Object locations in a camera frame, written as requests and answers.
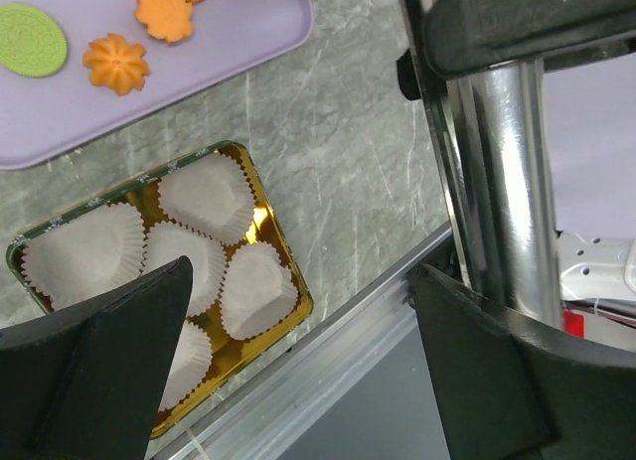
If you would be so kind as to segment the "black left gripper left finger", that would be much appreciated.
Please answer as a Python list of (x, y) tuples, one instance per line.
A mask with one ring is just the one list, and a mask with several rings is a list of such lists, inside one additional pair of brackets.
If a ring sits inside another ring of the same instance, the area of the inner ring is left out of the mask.
[(193, 285), (181, 256), (1, 331), (4, 459), (141, 459)]

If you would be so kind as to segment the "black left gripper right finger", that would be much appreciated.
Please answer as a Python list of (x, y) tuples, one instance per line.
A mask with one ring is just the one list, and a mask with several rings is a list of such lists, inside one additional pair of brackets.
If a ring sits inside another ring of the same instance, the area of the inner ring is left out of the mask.
[(634, 353), (536, 321), (428, 264), (409, 285), (451, 458), (634, 458)]

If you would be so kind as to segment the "metal tongs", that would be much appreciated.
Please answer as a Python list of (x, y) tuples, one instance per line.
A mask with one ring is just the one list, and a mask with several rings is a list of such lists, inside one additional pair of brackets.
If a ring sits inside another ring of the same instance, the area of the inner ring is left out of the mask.
[(464, 283), (554, 328), (543, 75), (635, 33), (635, 0), (400, 0)]

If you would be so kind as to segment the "green round cookie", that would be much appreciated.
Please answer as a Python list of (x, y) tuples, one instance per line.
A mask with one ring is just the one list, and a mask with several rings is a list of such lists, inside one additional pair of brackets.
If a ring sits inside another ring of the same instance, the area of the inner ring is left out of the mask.
[(44, 11), (25, 3), (1, 5), (1, 66), (23, 77), (49, 77), (68, 56), (61, 26)]

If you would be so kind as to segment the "orange maple leaf cookie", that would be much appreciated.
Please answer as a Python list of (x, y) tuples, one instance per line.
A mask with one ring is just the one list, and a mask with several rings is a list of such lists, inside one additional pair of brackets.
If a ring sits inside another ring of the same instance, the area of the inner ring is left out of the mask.
[(194, 32), (193, 4), (187, 0), (136, 0), (136, 20), (149, 36), (166, 43), (178, 43)]

